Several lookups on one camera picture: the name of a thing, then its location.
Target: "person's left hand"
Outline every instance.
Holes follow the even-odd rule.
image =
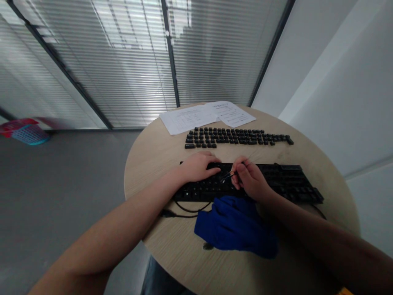
[[[211,152],[204,151],[188,157],[177,169],[185,182],[197,182],[220,172],[220,168],[206,169],[209,163],[220,162]]]

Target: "person's leg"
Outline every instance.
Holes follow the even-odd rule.
[[[145,279],[143,281],[141,295],[181,295],[192,294],[183,285],[169,275],[158,263],[150,256],[147,266]]]

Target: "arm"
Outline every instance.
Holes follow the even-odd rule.
[[[115,266],[138,244],[163,207],[187,182],[220,171],[220,160],[199,152],[104,216],[53,264],[30,291],[35,294],[103,294]]]
[[[237,188],[267,208],[354,294],[392,294],[393,260],[368,242],[303,210],[275,193],[259,168],[240,157],[233,164]]]

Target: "blue basket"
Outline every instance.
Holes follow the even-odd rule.
[[[36,124],[26,125],[18,130],[14,130],[11,136],[29,145],[39,145],[50,139],[49,134],[45,133]]]

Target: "document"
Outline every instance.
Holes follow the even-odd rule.
[[[221,121],[232,128],[239,127],[257,119],[231,102],[209,102],[205,104],[205,106],[209,108],[212,113],[217,115]]]
[[[211,108],[204,105],[169,111],[161,114],[160,118],[170,135],[177,135],[219,121]]]

